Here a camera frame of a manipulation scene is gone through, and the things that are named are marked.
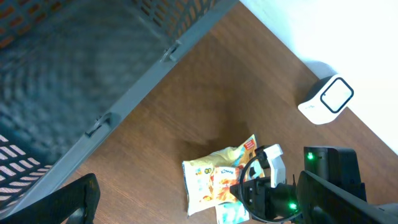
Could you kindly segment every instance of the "gray bin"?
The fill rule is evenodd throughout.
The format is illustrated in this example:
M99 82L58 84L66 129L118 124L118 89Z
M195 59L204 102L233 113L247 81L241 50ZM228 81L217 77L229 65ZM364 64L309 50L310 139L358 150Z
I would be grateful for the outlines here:
M0 2L0 218L57 190L236 2Z

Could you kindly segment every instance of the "metal bracket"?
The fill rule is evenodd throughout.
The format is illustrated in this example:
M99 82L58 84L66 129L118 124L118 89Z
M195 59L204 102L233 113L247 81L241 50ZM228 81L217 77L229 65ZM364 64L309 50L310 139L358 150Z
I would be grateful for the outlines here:
M163 54L162 58L160 59L160 62L166 62L168 60L171 60L173 62L176 62L178 59L171 57L172 53L175 52L175 50L181 45L181 41L176 40L174 44L169 47L169 49L166 50L166 52Z
M112 113L106 113L104 116L100 116L95 124L86 131L86 135L90 138L98 128L100 128L105 122L109 124L109 120L111 119Z
M268 146L264 149L271 168L271 187L275 188L279 183L286 184L286 168L281 158L283 155L279 144Z

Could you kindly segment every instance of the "green led light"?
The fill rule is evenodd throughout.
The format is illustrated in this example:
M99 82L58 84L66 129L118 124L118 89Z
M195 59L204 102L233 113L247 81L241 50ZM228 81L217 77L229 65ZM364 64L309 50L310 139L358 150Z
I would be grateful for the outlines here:
M309 160L312 160L312 159L313 159L313 154L312 154L312 152L309 152L309 153L308 153L307 158L308 158Z
M296 210L297 209L297 205L295 203L290 203L289 204L289 208L293 209L293 210Z

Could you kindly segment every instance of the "crate handle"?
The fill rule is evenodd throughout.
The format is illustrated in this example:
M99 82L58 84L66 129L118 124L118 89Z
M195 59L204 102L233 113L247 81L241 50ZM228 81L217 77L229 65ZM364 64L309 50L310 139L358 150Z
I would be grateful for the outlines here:
M86 135L90 138L98 128L100 128L104 123L109 124L109 120L111 119L112 113L106 113L104 116L100 116L97 120L96 123L88 130L86 131Z
M166 52L163 54L162 58L160 59L160 62L166 62L167 60L172 60L176 62L177 60L170 57L172 53L175 52L175 50L181 45L181 41L176 40L175 43L166 50Z

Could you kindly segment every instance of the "white device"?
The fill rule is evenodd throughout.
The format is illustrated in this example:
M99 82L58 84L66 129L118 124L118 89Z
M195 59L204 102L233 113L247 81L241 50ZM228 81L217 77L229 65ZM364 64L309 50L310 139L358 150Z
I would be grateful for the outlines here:
M314 124L333 121L347 107L354 90L340 74L319 80L298 110Z

